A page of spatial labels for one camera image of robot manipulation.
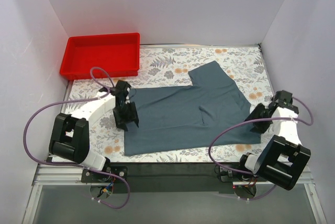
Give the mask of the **blue-grey t-shirt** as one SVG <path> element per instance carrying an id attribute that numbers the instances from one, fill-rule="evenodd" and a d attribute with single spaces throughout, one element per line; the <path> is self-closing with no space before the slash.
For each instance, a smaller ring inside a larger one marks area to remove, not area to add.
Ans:
<path id="1" fill-rule="evenodd" d="M 188 75 L 191 85 L 131 90 L 139 124 L 124 133 L 125 155 L 207 147 L 249 116 L 251 104 L 216 61 Z"/>

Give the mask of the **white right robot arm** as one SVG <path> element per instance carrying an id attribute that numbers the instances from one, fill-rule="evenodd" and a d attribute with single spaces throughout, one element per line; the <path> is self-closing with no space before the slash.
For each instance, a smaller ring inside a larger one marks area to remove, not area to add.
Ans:
<path id="1" fill-rule="evenodd" d="M 302 146 L 298 137 L 298 114 L 292 93 L 284 90 L 276 92 L 267 106 L 259 103 L 245 120 L 270 118 L 270 121 L 254 122 L 251 132 L 263 134 L 273 126 L 273 136 L 260 154 L 244 154 L 239 166 L 291 190 L 311 157 L 311 151 Z"/>

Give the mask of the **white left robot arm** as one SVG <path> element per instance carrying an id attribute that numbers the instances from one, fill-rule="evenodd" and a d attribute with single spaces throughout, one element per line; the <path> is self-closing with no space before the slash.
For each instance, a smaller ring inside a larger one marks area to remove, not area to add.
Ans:
<path id="1" fill-rule="evenodd" d="M 95 100 L 70 114 L 56 116 L 49 152 L 76 164 L 97 171 L 106 169 L 109 159 L 90 149 L 90 126 L 106 112 L 112 111 L 118 129 L 127 131 L 127 124 L 139 125 L 135 102 L 130 101 L 131 85 L 118 81 L 115 87 L 101 88 Z"/>

